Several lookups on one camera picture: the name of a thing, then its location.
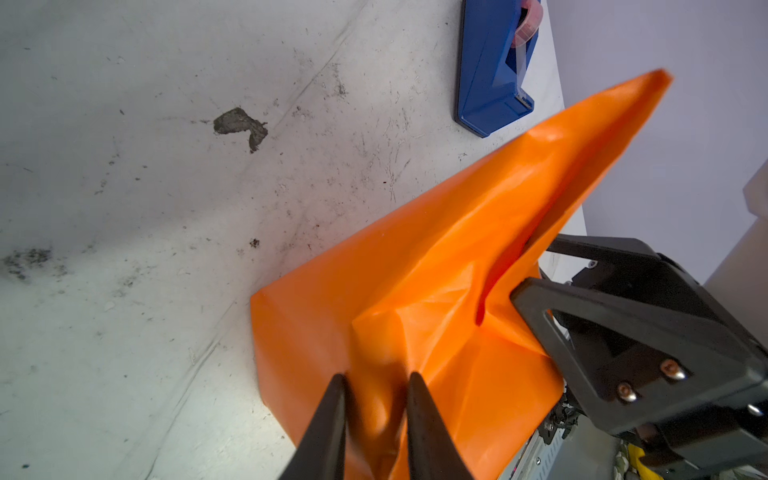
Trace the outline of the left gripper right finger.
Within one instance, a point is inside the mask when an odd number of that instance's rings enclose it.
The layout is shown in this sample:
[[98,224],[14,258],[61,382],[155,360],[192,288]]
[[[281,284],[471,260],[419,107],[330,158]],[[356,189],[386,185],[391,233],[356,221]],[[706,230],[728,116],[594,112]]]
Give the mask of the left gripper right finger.
[[406,416],[411,480],[473,479],[418,372],[409,377]]

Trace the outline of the blue tape dispenser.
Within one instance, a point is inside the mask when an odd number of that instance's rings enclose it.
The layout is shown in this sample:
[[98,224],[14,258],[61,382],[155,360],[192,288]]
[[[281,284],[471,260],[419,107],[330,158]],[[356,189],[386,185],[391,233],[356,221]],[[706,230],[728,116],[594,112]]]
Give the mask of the blue tape dispenser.
[[523,81],[544,6],[532,0],[462,3],[454,120],[480,138],[534,111]]

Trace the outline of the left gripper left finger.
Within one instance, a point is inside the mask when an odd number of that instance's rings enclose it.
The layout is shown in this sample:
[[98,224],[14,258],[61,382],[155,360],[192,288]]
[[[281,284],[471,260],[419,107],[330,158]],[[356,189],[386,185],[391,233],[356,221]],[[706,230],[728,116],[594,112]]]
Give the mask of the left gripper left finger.
[[346,450],[345,376],[335,374],[280,480],[341,480]]

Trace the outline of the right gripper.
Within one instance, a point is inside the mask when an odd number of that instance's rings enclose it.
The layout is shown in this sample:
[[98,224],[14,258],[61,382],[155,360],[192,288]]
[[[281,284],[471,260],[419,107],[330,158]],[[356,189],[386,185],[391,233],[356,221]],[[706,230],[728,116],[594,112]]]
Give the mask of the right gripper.
[[597,427],[670,479],[766,461],[767,353],[699,283],[635,238],[559,234],[547,252],[588,264],[510,301]]

